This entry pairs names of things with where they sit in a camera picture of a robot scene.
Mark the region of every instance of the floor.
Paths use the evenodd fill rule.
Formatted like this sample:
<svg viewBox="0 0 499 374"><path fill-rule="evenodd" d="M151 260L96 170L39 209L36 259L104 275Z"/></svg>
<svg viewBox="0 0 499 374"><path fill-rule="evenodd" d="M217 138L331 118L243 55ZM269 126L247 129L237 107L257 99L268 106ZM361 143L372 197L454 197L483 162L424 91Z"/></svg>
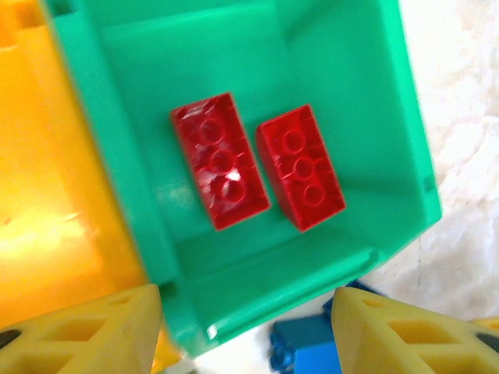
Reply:
<svg viewBox="0 0 499 374"><path fill-rule="evenodd" d="M499 315L499 0L400 2L444 218L364 280L458 318ZM197 371L270 373L268 327L200 356Z"/></svg>

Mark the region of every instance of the red lego brick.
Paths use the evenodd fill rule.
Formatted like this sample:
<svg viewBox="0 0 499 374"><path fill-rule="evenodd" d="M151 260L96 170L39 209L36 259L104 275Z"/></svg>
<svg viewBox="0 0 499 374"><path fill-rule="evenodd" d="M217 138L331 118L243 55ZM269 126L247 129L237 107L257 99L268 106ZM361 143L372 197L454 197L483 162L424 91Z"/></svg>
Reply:
<svg viewBox="0 0 499 374"><path fill-rule="evenodd" d="M279 205L300 231L346 208L309 105L258 126L257 149Z"/></svg>
<svg viewBox="0 0 499 374"><path fill-rule="evenodd" d="M177 108L171 117L217 230L270 207L230 93Z"/></svg>

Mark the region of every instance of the blue lego brick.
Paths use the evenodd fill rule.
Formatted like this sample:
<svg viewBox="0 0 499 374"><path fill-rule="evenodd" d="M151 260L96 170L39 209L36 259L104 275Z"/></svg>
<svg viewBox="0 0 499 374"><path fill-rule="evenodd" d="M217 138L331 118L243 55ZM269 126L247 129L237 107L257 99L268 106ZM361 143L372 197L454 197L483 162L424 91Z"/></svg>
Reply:
<svg viewBox="0 0 499 374"><path fill-rule="evenodd" d="M368 291L371 292L372 294L386 296L380 293L379 291L376 291L374 288L369 287L367 284L362 283L358 279L352 280L350 283L346 285L346 287L358 288L359 290ZM333 298L330 298L324 305L322 305L322 311L324 314L328 316L329 319L331 318L331 308L333 307Z"/></svg>
<svg viewBox="0 0 499 374"><path fill-rule="evenodd" d="M274 323L271 367L281 374L341 374L331 321L324 315Z"/></svg>

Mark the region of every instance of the green plastic bin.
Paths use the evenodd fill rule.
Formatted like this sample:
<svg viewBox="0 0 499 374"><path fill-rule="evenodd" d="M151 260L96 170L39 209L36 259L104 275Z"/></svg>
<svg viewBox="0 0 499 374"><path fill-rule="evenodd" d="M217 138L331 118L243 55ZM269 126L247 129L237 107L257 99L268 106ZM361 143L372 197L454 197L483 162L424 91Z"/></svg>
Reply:
<svg viewBox="0 0 499 374"><path fill-rule="evenodd" d="M202 353L392 257L441 217L395 0L48 0L172 336ZM311 104L347 209L216 232L168 115L230 91L254 148Z"/></svg>

